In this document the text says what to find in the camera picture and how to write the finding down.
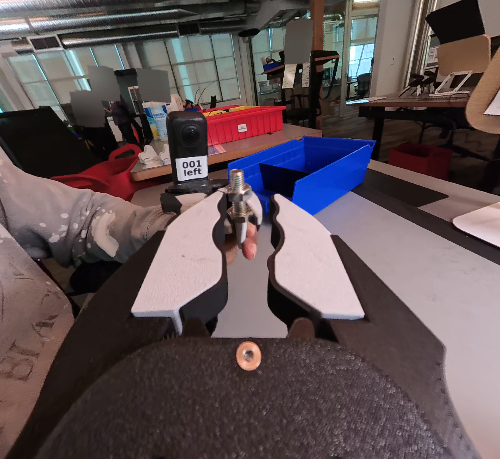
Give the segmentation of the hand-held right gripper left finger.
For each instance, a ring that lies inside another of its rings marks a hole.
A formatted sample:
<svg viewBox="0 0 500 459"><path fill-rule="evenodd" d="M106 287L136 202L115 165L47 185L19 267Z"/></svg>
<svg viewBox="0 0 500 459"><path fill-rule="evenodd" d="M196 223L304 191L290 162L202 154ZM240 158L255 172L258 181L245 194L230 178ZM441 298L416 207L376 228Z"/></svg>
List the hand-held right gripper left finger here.
<svg viewBox="0 0 500 459"><path fill-rule="evenodd" d="M132 305L136 318L170 318L176 332L188 319L210 323L228 301L223 249L225 192L215 192L173 220Z"/></svg>

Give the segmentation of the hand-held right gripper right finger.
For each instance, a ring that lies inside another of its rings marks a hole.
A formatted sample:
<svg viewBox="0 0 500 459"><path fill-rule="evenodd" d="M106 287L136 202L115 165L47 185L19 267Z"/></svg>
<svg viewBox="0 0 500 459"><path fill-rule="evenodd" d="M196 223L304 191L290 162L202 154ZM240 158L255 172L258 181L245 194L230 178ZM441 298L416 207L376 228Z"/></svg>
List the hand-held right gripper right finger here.
<svg viewBox="0 0 500 459"><path fill-rule="evenodd" d="M322 319L363 319L359 301L332 235L314 216L281 194L272 196L278 242L270 256L272 286Z"/></svg>

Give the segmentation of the silver steel bolt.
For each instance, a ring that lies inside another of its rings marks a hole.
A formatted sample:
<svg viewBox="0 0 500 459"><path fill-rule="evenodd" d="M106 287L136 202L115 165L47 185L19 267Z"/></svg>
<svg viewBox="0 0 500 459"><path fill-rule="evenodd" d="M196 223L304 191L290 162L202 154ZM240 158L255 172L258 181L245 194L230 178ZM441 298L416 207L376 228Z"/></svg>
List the silver steel bolt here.
<svg viewBox="0 0 500 459"><path fill-rule="evenodd" d="M241 169L231 169L229 172L229 184L228 188L232 188L235 191L242 191L250 186L245 181L245 175ZM251 210L247 202L231 203L231 207L228 209L228 215L234 224L247 223L249 216L251 215Z"/></svg>

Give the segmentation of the blue plastic bin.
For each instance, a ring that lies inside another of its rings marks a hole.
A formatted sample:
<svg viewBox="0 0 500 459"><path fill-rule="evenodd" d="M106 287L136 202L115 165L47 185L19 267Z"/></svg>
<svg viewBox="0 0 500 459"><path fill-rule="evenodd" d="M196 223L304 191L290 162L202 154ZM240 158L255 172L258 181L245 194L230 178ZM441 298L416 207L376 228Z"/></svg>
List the blue plastic bin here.
<svg viewBox="0 0 500 459"><path fill-rule="evenodd" d="M261 193L260 163L309 173L296 182L291 201L315 215L363 183L374 144L372 140L303 137L230 162L228 170L243 170L264 214L269 214L274 194Z"/></svg>

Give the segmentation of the person's left forearm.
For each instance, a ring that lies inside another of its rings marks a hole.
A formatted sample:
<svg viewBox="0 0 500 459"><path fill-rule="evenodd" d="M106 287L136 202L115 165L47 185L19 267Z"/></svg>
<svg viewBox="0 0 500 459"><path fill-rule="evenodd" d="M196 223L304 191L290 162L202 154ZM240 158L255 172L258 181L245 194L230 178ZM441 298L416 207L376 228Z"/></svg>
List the person's left forearm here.
<svg viewBox="0 0 500 459"><path fill-rule="evenodd" d="M125 263L176 214L30 175L1 159L1 267L53 258Z"/></svg>

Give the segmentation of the person's left hand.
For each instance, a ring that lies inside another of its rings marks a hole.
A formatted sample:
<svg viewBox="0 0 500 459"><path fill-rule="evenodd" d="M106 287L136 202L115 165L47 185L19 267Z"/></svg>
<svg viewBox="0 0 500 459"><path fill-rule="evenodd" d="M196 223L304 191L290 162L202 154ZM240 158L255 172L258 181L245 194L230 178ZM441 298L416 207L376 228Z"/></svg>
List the person's left hand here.
<svg viewBox="0 0 500 459"><path fill-rule="evenodd" d="M250 222L247 223L246 239L241 247L238 247L234 234L225 234L223 249L226 255L227 266L231 265L239 254L242 254L247 260L253 260L257 254L257 239L258 230Z"/></svg>

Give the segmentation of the blue white wipes canister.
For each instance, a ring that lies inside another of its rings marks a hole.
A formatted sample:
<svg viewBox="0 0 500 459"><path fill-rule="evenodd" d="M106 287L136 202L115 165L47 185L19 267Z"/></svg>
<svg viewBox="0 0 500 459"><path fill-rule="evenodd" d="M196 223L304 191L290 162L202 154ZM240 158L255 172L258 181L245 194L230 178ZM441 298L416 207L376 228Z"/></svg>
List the blue white wipes canister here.
<svg viewBox="0 0 500 459"><path fill-rule="evenodd" d="M149 127L152 131L153 138L167 142L167 109L165 102L143 102Z"/></svg>

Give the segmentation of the white plastic gripper part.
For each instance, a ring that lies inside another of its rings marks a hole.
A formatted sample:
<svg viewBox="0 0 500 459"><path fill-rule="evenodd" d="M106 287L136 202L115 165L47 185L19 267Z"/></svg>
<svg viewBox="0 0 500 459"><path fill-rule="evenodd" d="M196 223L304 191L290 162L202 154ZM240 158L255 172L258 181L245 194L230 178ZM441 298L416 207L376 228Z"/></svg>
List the white plastic gripper part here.
<svg viewBox="0 0 500 459"><path fill-rule="evenodd" d="M145 166L145 168L171 165L172 161L168 143L162 144L159 153L156 152L152 145L146 145L142 153L138 155L138 162Z"/></svg>

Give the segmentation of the yellow plastic tote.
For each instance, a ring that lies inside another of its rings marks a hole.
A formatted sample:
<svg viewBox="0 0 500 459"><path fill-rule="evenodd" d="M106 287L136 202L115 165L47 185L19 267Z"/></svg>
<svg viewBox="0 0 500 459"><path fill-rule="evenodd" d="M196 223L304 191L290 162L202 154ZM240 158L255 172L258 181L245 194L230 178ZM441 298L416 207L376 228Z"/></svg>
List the yellow plastic tote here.
<svg viewBox="0 0 500 459"><path fill-rule="evenodd" d="M211 117L211 116L216 116L216 115L221 115L221 114L226 114L226 113L231 113L231 112L241 112L245 110L250 110L254 109L256 106L241 106L241 105L234 105L234 106L228 106L226 108L214 108L214 109L209 109L203 112L203 114L206 117Z"/></svg>

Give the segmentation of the red plastic tote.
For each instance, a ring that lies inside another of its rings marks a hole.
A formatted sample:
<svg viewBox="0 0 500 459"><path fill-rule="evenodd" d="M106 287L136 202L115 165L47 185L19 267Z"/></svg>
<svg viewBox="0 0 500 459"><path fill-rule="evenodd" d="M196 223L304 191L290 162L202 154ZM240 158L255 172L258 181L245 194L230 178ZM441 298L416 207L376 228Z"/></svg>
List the red plastic tote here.
<svg viewBox="0 0 500 459"><path fill-rule="evenodd" d="M279 131L285 106L256 106L254 109L206 117L208 146L229 143Z"/></svg>

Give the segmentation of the black mesh office chair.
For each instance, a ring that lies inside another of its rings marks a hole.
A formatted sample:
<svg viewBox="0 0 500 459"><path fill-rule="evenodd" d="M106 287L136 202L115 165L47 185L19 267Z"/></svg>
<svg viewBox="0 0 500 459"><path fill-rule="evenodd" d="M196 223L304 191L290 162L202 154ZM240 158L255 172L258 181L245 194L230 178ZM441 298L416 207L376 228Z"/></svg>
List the black mesh office chair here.
<svg viewBox="0 0 500 459"><path fill-rule="evenodd" d="M101 162L50 107L1 113L1 150L16 167L46 179Z"/></svg>

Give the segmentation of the red floor box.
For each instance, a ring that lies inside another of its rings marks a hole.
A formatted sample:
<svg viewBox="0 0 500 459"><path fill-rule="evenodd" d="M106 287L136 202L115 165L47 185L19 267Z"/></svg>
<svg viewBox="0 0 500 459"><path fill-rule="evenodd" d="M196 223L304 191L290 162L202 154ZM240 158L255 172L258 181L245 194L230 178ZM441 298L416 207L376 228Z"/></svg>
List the red floor box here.
<svg viewBox="0 0 500 459"><path fill-rule="evenodd" d="M388 164L437 179L448 180L452 156L453 153L449 149L407 142L390 150Z"/></svg>

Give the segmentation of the black standing desk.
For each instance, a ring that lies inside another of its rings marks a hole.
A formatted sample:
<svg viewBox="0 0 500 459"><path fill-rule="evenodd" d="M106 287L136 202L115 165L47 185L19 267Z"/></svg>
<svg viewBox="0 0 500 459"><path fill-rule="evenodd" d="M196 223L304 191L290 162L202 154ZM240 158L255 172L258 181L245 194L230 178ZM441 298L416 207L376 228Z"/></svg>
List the black standing desk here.
<svg viewBox="0 0 500 459"><path fill-rule="evenodd" d="M296 92L292 85L290 97L286 97L284 76L286 74L283 61L264 65L263 75L269 81L279 79L280 99L274 100L275 106L282 107L284 123L299 125L307 123L310 129L317 129L317 119L322 115L322 102L330 97L339 65L340 55L337 51L314 50L310 53L309 63L297 65L294 78L301 77L305 93ZM323 65L331 62L330 83L326 95L323 95Z"/></svg>

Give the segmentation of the wooden table black legs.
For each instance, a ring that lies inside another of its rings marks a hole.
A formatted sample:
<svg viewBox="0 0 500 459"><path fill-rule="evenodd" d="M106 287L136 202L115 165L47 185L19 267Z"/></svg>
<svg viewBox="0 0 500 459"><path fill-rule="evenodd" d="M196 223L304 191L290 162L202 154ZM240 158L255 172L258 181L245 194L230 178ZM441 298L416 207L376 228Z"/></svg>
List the wooden table black legs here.
<svg viewBox="0 0 500 459"><path fill-rule="evenodd" d="M404 120L423 125L420 140L426 129L436 126L448 132L446 142L441 145L442 148L449 149L460 156L490 162L489 158L453 143L457 130L472 129L465 117L468 100L469 95L466 93L437 97L409 95L396 98L378 97L350 100L346 102L346 106L359 107L359 117L373 120L372 140L375 144L372 149L372 159L375 161L379 159L384 122L386 120Z"/></svg>

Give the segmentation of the spare black gripper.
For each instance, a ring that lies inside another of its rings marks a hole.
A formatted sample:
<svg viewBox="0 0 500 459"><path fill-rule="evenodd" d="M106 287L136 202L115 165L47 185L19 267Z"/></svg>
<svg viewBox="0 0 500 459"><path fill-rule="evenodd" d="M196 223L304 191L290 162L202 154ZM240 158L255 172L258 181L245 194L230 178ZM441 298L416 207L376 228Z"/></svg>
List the spare black gripper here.
<svg viewBox="0 0 500 459"><path fill-rule="evenodd" d="M399 94L401 98L411 91L411 95L416 94L420 96L422 93L427 92L431 94L436 88L436 80L438 76L438 69L424 71L424 74L411 74L409 83Z"/></svg>

